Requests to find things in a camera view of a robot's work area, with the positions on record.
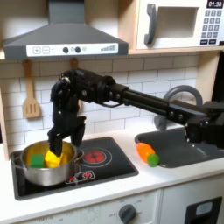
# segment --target sink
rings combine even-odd
[[[216,158],[224,158],[224,150],[207,143],[188,143],[184,128],[143,133],[136,143],[149,144],[160,156],[160,166],[175,168]]]

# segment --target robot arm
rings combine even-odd
[[[71,136],[76,146],[81,143],[86,117],[77,117],[79,99],[104,107],[125,104],[154,112],[184,125],[186,141],[203,141],[224,148],[224,104],[207,102],[195,106],[182,101],[167,101],[117,84],[110,76],[77,69],[63,73],[52,88],[54,126],[48,136],[50,149],[56,155],[61,153],[64,137]],[[109,101],[117,102],[117,105],[109,106],[106,104]]]

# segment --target silver pot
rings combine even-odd
[[[54,186],[67,181],[74,175],[75,162],[81,159],[84,155],[82,150],[76,150],[75,146],[70,143],[63,142],[63,158],[61,166],[56,168],[34,168],[31,167],[31,160],[33,154],[46,155],[49,150],[48,142],[38,142],[26,147],[21,153],[20,157],[12,158],[12,164],[24,170],[25,177],[38,186]],[[22,166],[15,164],[15,160],[20,159]]]

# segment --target pot handle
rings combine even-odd
[[[12,163],[12,165],[14,167],[27,171],[27,167],[26,166],[15,164],[15,161],[18,160],[18,159],[20,159],[20,157],[12,157],[12,156],[10,156],[10,161],[11,161],[11,163]]]
[[[77,162],[77,161],[81,160],[83,157],[84,157],[84,151],[83,150],[77,150],[77,158],[74,160],[74,162]]]

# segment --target stove hood vent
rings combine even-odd
[[[128,43],[85,24],[84,0],[48,0],[48,14],[48,25],[3,41],[7,60],[128,54]]]

